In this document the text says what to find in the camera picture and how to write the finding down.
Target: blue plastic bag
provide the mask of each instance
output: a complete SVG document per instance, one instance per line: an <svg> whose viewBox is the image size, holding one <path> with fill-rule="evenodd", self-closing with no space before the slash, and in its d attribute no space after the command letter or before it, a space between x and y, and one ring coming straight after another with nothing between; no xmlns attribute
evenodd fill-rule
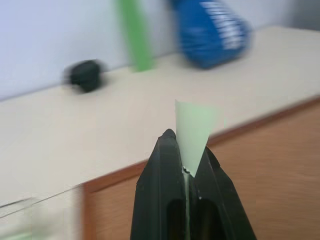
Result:
<svg viewBox="0 0 320 240"><path fill-rule="evenodd" d="M185 56L210 68L239 56L250 43L250 28L218 0L172 0Z"/></svg>

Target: black object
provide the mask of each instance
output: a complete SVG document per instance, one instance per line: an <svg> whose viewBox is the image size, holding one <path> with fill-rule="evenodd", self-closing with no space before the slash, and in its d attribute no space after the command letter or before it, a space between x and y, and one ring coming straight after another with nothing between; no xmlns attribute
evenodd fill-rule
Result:
<svg viewBox="0 0 320 240"><path fill-rule="evenodd" d="M96 61L84 61L71 68L70 83L78 86L83 92L89 93L102 85L100 73L101 66Z"/></svg>
<svg viewBox="0 0 320 240"><path fill-rule="evenodd" d="M176 135L158 138L136 184L131 240L185 240L189 206L191 240L256 240L237 191L206 148L195 178L189 176L189 203Z"/></svg>

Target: green stick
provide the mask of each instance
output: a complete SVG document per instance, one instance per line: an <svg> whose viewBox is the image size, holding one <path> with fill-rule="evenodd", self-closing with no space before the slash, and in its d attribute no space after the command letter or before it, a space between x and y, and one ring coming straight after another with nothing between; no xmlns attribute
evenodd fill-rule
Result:
<svg viewBox="0 0 320 240"><path fill-rule="evenodd" d="M153 60L147 38L146 20L137 0L115 0L118 5L126 41L134 68L138 72L152 68Z"/></svg>

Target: orange wood edge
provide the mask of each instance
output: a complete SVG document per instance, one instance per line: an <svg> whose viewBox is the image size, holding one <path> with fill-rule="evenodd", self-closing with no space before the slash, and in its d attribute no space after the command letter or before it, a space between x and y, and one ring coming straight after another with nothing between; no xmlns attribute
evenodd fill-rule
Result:
<svg viewBox="0 0 320 240"><path fill-rule="evenodd" d="M292 116L295 113L298 113L300 111L313 107L317 104L320 104L320 95L317 95L316 97L310 98L306 101L299 102L297 104L289 106L286 109L282 109L272 114L263 116L249 123L245 123L243 125L223 131L216 135L212 135L208 140L207 146L211 148L227 140L230 140L231 138L238 137L242 134L248 133L249 131L255 130L257 128L261 128L267 124L271 124L272 122L280 120L282 118ZM110 173L105 176L98 177L96 179L93 179L91 181L81 184L83 240L96 239L96 226L95 226L95 220L94 220L93 210L92 210L93 194L102 189L108 188L114 184L139 176L142 173L146 163L147 163L147 160L144 160L135 165L128 166L119 171Z"/></svg>

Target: desk surface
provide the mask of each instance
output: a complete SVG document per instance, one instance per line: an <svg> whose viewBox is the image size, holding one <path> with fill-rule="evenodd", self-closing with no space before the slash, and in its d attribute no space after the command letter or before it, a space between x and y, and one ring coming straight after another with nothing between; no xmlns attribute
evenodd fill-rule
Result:
<svg viewBox="0 0 320 240"><path fill-rule="evenodd" d="M213 134L320 93L320 33L269 27L243 58L210 70L178 54L154 70L106 74L90 94L65 86L0 103L0 205L39 199L145 160L175 130L175 99L215 106Z"/></svg>

